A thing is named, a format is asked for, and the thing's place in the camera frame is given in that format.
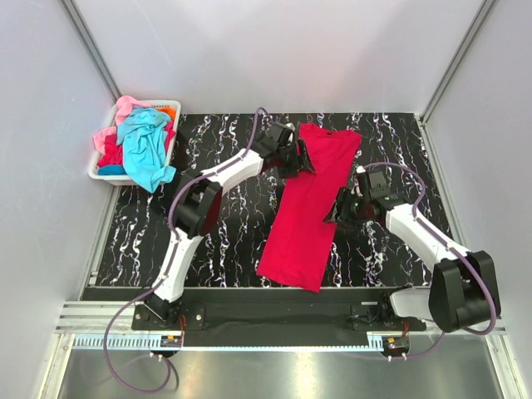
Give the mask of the red t-shirt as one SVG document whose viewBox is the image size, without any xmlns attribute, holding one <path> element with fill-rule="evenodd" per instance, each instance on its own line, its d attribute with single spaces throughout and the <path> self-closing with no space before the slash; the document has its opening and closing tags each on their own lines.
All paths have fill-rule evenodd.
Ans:
<svg viewBox="0 0 532 399">
<path fill-rule="evenodd" d="M 362 135 L 328 131 L 313 123 L 303 123 L 299 134 L 315 171 L 287 181 L 257 275 L 317 293 L 336 231 L 325 218 L 347 184 Z"/>
</svg>

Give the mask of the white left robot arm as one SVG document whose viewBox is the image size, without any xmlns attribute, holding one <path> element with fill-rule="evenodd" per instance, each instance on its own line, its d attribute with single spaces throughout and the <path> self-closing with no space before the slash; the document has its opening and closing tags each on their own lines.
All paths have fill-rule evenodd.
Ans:
<svg viewBox="0 0 532 399">
<path fill-rule="evenodd" d="M 179 321 L 186 275 L 196 249 L 218 223 L 223 197 L 240 183 L 271 169 L 282 179 L 315 171 L 299 126 L 275 122 L 221 164 L 184 172 L 170 206 L 169 245 L 151 292 L 144 297 L 150 319 L 158 327 L 169 329 Z"/>
</svg>

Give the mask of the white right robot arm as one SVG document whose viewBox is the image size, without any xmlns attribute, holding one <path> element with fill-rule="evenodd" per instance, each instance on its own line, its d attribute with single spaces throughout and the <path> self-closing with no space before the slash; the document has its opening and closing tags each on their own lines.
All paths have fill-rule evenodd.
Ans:
<svg viewBox="0 0 532 399">
<path fill-rule="evenodd" d="M 377 309 L 378 322 L 392 330 L 417 318 L 444 333 L 491 333 L 501 312 L 493 258 L 449 238 L 422 214 L 420 200 L 409 202 L 393 191 L 384 171 L 393 166 L 376 162 L 358 167 L 357 186 L 340 188 L 324 218 L 344 229 L 379 223 L 430 269 L 429 287 L 399 288 L 385 297 Z"/>
</svg>

